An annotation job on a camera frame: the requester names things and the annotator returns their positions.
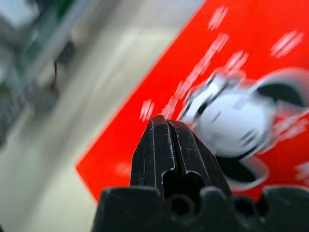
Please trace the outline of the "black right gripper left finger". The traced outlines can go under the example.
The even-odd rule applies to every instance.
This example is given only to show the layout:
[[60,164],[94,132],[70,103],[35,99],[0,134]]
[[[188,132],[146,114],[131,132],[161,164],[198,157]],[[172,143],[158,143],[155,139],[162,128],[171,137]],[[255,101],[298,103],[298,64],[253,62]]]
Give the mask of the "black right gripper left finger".
[[155,116],[149,120],[133,154],[130,184],[163,191],[163,176],[175,167],[168,121],[163,116]]

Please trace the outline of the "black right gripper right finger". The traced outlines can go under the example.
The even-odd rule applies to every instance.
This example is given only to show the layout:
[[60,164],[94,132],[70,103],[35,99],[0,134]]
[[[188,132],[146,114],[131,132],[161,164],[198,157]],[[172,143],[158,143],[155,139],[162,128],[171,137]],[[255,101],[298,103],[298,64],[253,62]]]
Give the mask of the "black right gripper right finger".
[[169,120],[174,147],[180,158],[180,171],[191,183],[201,189],[205,186],[215,186],[221,191],[230,191],[230,187],[215,156],[195,136],[184,123]]

